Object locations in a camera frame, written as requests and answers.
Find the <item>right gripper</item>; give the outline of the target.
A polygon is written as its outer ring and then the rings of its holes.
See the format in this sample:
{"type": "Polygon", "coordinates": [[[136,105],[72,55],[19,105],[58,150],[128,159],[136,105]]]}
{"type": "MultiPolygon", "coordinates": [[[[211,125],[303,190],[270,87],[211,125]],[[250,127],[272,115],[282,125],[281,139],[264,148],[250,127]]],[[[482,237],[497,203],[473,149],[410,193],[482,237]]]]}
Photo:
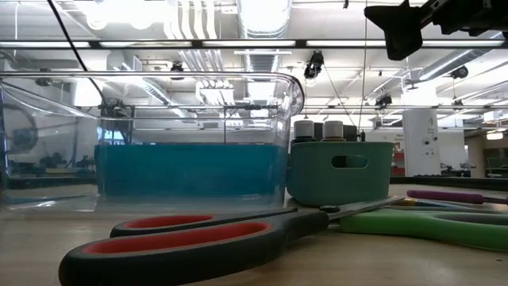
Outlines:
{"type": "Polygon", "coordinates": [[[402,0],[394,6],[368,6],[364,16],[376,25],[392,25],[385,34],[392,60],[421,48],[421,31],[430,24],[438,26],[443,35],[463,32],[478,37],[493,30],[508,36],[508,0],[425,0],[420,6],[402,0]]]}

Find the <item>brown paint bottle white cap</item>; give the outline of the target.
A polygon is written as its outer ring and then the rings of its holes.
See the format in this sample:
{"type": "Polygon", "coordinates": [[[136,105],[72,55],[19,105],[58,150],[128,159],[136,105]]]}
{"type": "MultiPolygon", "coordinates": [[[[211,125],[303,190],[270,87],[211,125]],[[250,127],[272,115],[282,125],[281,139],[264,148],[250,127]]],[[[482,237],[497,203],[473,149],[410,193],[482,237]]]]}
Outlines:
{"type": "Polygon", "coordinates": [[[342,121],[326,121],[322,126],[321,141],[344,142],[344,129],[342,121]]]}

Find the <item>black paint bottle white cap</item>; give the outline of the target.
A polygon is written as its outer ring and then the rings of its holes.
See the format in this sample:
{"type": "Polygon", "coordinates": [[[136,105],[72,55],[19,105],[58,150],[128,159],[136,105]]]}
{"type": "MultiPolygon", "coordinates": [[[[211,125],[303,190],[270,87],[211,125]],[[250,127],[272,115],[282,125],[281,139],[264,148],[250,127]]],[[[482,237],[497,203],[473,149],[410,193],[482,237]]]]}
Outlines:
{"type": "Polygon", "coordinates": [[[314,137],[314,123],[311,120],[299,120],[294,122],[294,139],[291,144],[316,141],[314,137]]]}

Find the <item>purple scissors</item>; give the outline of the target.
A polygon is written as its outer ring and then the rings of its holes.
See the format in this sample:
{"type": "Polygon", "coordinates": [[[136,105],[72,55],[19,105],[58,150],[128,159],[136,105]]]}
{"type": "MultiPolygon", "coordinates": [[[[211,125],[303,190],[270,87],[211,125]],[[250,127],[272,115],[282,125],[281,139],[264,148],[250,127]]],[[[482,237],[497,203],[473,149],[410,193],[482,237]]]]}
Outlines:
{"type": "Polygon", "coordinates": [[[494,197],[486,197],[480,194],[454,193],[442,191],[419,191],[419,190],[409,190],[406,192],[406,194],[409,197],[415,199],[434,199],[470,204],[495,203],[508,205],[508,198],[500,199],[494,197]]]}

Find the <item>green scissors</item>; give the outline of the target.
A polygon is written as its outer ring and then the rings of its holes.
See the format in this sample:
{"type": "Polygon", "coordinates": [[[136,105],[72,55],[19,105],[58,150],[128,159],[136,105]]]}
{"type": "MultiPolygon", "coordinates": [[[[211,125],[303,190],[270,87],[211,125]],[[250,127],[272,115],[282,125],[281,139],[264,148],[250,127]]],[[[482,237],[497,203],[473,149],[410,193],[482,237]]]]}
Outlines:
{"type": "Polygon", "coordinates": [[[508,253],[508,213],[442,207],[384,207],[342,218],[345,233],[423,238],[508,253]]]}

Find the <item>white pillar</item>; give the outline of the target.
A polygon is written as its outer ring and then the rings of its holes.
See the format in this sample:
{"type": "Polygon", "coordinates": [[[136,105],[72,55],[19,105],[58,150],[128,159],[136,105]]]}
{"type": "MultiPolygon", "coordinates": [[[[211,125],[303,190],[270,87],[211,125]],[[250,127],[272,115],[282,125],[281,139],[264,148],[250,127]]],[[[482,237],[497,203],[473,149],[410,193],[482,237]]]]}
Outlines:
{"type": "Polygon", "coordinates": [[[437,111],[410,109],[402,114],[406,176],[441,174],[437,111]]]}

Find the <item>small teal basket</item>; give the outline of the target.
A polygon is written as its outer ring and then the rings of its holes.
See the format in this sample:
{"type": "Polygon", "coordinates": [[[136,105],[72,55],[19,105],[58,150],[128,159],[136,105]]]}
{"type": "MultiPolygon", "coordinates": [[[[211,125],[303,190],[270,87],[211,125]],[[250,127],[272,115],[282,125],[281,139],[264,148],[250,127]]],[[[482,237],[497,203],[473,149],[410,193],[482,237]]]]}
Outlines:
{"type": "Polygon", "coordinates": [[[309,207],[385,199],[394,145],[316,141],[291,147],[287,191],[309,207]]]}

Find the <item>black overhead beam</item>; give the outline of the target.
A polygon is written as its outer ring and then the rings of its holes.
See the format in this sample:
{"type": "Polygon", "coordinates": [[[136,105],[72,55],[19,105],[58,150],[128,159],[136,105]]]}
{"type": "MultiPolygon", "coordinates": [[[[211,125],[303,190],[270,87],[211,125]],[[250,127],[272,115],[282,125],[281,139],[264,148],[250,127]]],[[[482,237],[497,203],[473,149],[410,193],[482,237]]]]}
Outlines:
{"type": "Polygon", "coordinates": [[[382,40],[0,41],[0,49],[381,49],[382,40]]]}

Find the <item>teal rectangular tray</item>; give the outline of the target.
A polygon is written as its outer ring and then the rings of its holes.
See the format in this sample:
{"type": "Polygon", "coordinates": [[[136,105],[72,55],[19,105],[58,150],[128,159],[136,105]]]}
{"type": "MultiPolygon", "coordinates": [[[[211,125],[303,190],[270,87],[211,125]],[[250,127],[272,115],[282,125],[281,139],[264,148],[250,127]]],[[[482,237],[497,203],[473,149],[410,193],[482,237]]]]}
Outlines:
{"type": "Polygon", "coordinates": [[[287,172],[277,145],[97,145],[94,158],[104,196],[275,196],[287,172]]]}

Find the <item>red and black scissors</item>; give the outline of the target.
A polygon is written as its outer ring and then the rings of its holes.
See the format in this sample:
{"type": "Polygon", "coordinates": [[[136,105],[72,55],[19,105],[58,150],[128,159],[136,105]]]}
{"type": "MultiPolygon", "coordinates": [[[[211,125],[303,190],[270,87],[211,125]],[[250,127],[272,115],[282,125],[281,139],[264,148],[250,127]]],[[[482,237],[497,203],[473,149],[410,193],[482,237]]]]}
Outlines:
{"type": "Polygon", "coordinates": [[[390,197],[327,211],[296,207],[229,214],[176,214],[117,224],[107,239],[70,250],[61,286],[176,286],[273,261],[292,241],[340,218],[399,202],[390,197]]]}

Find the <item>clear plastic bin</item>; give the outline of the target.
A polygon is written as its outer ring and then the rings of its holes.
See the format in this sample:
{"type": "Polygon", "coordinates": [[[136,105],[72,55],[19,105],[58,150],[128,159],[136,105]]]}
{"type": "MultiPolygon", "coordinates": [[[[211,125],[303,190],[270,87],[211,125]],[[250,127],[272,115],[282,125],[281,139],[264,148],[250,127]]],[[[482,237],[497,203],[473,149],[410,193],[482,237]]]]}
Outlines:
{"type": "MultiPolygon", "coordinates": [[[[0,73],[0,179],[92,177],[97,145],[277,145],[305,102],[293,76],[227,71],[0,73]],[[183,77],[173,80],[172,77],[183,77]],[[35,79],[50,78],[40,87],[35,79]]],[[[6,189],[12,210],[149,211],[278,207],[280,195],[104,196],[98,184],[6,189]]]]}

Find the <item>ribbed ceiling duct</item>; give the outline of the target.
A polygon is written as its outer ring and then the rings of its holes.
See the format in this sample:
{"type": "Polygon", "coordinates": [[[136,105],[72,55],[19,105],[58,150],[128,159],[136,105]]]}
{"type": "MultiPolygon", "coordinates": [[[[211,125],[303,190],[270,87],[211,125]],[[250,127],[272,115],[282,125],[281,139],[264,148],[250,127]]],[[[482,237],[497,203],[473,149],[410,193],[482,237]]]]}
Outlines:
{"type": "MultiPolygon", "coordinates": [[[[291,19],[292,0],[236,0],[241,37],[244,39],[283,39],[291,19]]],[[[248,50],[244,67],[248,72],[276,72],[279,50],[248,50]]]]}

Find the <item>black aluminium frame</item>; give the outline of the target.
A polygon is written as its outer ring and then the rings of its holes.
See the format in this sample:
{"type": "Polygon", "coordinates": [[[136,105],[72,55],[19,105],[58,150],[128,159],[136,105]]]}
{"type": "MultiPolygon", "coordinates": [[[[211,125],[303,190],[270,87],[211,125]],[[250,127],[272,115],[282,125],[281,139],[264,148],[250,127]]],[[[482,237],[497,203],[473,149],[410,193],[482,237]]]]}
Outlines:
{"type": "MultiPolygon", "coordinates": [[[[77,184],[96,184],[97,180],[92,177],[35,177],[35,178],[8,178],[6,182],[0,179],[0,187],[6,189],[26,189],[39,187],[56,187],[77,184]]],[[[467,177],[445,176],[415,176],[415,177],[391,177],[390,184],[418,184],[440,187],[458,187],[467,189],[479,189],[490,191],[507,191],[508,179],[475,179],[467,177]]]]}

